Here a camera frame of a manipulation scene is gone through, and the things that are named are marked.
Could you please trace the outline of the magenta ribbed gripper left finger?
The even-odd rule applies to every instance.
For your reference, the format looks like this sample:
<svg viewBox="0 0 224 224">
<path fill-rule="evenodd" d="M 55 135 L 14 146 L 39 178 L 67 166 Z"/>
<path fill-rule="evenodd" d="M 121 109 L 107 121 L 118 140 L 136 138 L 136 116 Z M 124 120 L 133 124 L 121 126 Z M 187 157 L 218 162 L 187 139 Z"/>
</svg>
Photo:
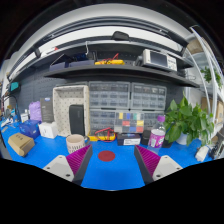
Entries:
<svg viewBox="0 0 224 224">
<path fill-rule="evenodd" d="M 68 156 L 58 155 L 44 167 L 44 170 L 81 185 L 92 155 L 92 145 L 87 145 Z"/>
</svg>

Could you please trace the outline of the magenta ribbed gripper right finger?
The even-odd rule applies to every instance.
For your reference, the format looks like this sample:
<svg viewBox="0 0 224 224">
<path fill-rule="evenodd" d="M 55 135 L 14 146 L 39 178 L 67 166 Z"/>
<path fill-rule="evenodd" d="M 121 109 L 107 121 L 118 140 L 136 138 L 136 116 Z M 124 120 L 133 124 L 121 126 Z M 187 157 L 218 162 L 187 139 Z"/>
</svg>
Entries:
<svg viewBox="0 0 224 224">
<path fill-rule="evenodd" d="M 139 145 L 134 147 L 134 155 L 145 184 L 160 180 L 182 169 L 182 167 L 168 155 L 159 156 Z"/>
</svg>

